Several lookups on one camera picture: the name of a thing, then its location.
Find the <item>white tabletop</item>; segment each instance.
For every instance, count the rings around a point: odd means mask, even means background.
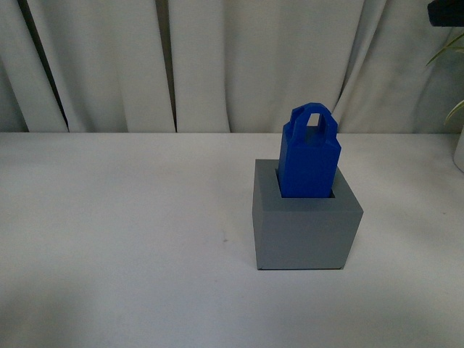
[[[457,137],[339,140],[345,268],[258,271],[279,135],[1,134],[0,347],[463,347]]]

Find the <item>black object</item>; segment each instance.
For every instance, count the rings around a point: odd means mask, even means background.
[[[434,27],[464,27],[464,0],[433,0],[427,10]]]

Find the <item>curtain fold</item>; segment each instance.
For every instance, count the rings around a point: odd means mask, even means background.
[[[362,7],[363,0],[227,1],[231,130],[279,133],[295,107],[333,109]]]
[[[222,0],[169,0],[178,132],[228,132]]]
[[[152,0],[28,0],[71,132],[172,132]]]
[[[339,130],[460,131],[462,124],[444,125],[444,118],[464,95],[462,57],[450,52],[426,66],[450,31],[431,26],[423,1],[366,1],[352,73],[334,112]]]
[[[0,131],[67,131],[64,113],[71,132],[280,133],[308,102],[342,133],[462,126],[443,124],[464,94],[462,55],[426,67],[458,30],[432,27],[427,1],[27,3],[62,112],[18,3],[4,0]]]
[[[0,130],[67,132],[15,0],[0,5],[0,59]]]

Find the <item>blue lock-shaped object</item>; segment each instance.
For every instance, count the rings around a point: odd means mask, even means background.
[[[317,126],[308,126],[319,114]],[[284,198],[328,198],[339,161],[341,146],[336,140],[338,125],[328,109],[309,103],[291,111],[283,126],[278,182]]]

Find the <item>gray box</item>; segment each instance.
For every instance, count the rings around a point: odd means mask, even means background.
[[[343,268],[363,209],[337,168],[330,198],[282,198],[277,159],[257,159],[253,227],[259,270]]]

